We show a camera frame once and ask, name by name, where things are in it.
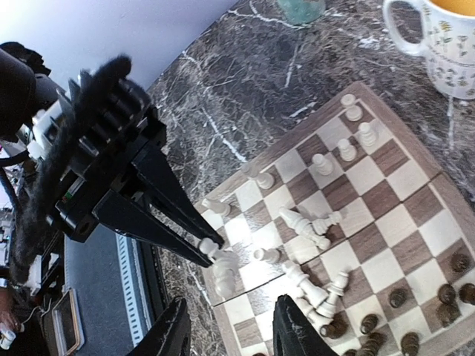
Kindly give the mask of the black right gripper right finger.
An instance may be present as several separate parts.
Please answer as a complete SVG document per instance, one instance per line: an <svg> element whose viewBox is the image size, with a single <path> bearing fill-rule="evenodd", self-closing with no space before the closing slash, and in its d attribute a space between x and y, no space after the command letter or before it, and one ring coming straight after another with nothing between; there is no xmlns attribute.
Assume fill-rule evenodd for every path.
<svg viewBox="0 0 475 356"><path fill-rule="evenodd" d="M287 294L278 297L272 321L275 356L336 356Z"/></svg>

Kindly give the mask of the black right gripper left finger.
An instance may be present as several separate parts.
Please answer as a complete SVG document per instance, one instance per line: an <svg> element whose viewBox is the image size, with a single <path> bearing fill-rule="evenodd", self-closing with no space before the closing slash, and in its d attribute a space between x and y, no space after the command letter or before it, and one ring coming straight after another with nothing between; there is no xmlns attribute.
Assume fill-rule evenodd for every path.
<svg viewBox="0 0 475 356"><path fill-rule="evenodd" d="M174 297L128 356L190 355L191 319L184 297Z"/></svg>

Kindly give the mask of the white chess rook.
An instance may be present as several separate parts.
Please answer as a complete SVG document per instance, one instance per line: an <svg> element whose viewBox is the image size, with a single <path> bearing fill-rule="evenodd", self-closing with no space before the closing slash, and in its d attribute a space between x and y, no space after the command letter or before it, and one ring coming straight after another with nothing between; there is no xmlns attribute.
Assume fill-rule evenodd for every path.
<svg viewBox="0 0 475 356"><path fill-rule="evenodd" d="M357 122L363 117L363 110L356 104L356 97L353 94L343 95L340 103L344 107L346 118L349 121Z"/></svg>

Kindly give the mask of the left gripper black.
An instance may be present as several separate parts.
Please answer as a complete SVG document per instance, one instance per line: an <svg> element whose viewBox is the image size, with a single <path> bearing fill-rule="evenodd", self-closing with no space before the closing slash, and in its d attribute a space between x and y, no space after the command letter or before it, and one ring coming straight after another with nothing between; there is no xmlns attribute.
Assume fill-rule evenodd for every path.
<svg viewBox="0 0 475 356"><path fill-rule="evenodd" d="M196 210L168 164L159 148L165 143L166 126L158 119L150 96L137 83L119 80L79 138L59 181L48 222L80 243L101 223L208 268L211 260L197 247L117 193L133 194L140 189L132 163L159 211L196 238L209 238L223 246L222 236Z"/></svg>

